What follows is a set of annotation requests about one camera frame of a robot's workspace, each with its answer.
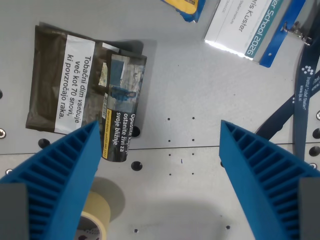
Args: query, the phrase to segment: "screw hole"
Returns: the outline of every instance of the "screw hole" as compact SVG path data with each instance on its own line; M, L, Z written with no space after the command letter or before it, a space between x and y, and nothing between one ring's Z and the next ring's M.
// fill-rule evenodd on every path
M320 139L320 128L317 128L316 130L313 131L312 136L315 139Z
M315 164L315 163L310 163L309 165L310 165L310 167L312 167L313 169L317 169L317 164Z
M9 168L9 169L7 169L7 170L5 171L5 175L8 175L8 174L11 173L11 172L12 172L12 169Z
M139 161L134 161L131 163L131 168L133 171L140 171L142 169L142 163Z
M7 135L6 131L0 128L0 139L4 139L6 135Z
M320 154L320 147L318 146L313 146L312 148L310 148L309 150L309 155L312 157L316 157Z
M39 145L40 148L44 149L44 148L46 148L46 147L48 147L50 145L50 141L48 139L41 138L38 141L38 145Z
M137 126L133 126L132 137L136 138L140 135L140 129Z

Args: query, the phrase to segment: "blue lanyard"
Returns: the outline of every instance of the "blue lanyard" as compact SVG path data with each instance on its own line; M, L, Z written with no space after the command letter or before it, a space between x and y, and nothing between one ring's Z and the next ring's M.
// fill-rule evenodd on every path
M256 134L270 140L293 115L294 154L305 159L310 97L320 90L320 71L316 72L320 57L320 12L317 13L308 37L311 45L305 45L296 71L295 93L262 126Z
M311 97L320 90L320 71L315 74ZM256 131L255 134L270 140L295 112L295 95L292 95L277 111L274 112Z

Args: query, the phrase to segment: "blue stripe on badge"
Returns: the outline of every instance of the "blue stripe on badge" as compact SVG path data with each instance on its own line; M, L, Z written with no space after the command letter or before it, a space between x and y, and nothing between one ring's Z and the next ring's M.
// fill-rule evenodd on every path
M291 28L294 25L305 2L306 0L292 0L282 20L280 21L276 32L274 33L271 42L269 43L262 58L260 59L260 65L267 68L271 66L282 42L287 36L287 33L285 31L281 31L282 27L284 26L285 22L287 22L288 28Z

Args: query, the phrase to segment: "masking tape roll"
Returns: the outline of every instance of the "masking tape roll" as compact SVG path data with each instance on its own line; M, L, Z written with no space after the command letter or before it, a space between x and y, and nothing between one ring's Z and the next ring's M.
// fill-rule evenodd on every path
M100 240L107 239L110 206L102 196L96 192L89 192L81 216L96 224L100 231Z

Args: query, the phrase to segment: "blue ribbed gripper pad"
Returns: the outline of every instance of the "blue ribbed gripper pad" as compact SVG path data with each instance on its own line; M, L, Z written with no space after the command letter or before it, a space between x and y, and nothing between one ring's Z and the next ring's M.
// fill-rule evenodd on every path
M227 121L221 121L219 156L255 239L298 240L299 179L320 172Z
M71 240L102 155L98 122L47 146L0 179L24 183L30 240Z

